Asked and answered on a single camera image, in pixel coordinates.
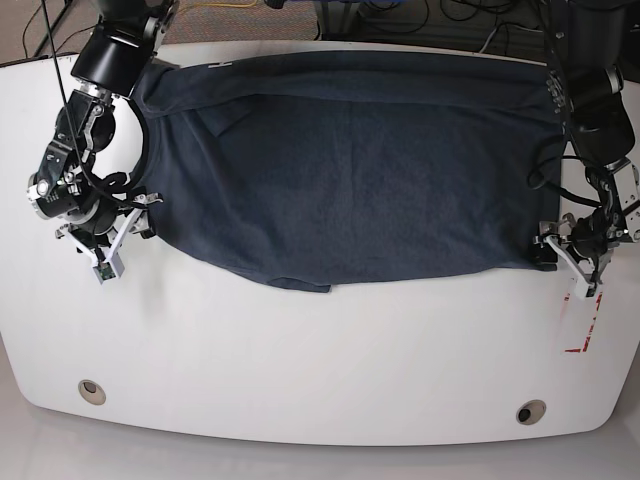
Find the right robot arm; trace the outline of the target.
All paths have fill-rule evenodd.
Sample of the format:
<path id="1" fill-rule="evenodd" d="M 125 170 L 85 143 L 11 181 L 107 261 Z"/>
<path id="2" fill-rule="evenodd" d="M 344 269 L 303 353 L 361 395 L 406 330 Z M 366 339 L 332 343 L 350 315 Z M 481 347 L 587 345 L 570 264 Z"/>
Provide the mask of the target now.
<path id="1" fill-rule="evenodd" d="M 131 172 L 99 177 L 93 168 L 115 134 L 115 99 L 125 100 L 140 127 L 147 126 L 132 94 L 178 6 L 176 1 L 98 2 L 98 23 L 71 70 L 80 86 L 62 96 L 54 136 L 29 179 L 27 198 L 36 213 L 63 220 L 56 237 L 86 255 L 101 282 L 122 275 L 119 250 L 127 235 L 155 234 L 148 208 L 163 198 L 140 183 L 149 135 L 142 135 L 140 158 Z"/>

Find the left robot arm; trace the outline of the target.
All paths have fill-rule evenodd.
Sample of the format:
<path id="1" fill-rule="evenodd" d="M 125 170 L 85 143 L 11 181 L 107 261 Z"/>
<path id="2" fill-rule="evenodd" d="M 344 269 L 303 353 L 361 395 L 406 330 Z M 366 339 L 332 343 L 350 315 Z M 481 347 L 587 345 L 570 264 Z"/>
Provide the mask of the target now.
<path id="1" fill-rule="evenodd" d="M 573 194 L 545 174 L 551 158 L 535 162 L 527 181 L 573 203 L 590 215 L 565 214 L 543 222 L 534 238 L 543 260 L 563 259 L 575 275 L 575 294 L 593 296 L 614 249 L 639 240 L 639 168 L 628 155 L 635 145 L 623 104 L 624 77 L 618 66 L 628 16 L 635 1 L 530 1 L 541 27 L 547 58 L 547 89 L 559 116 L 562 147 L 585 168 L 596 199 Z"/>

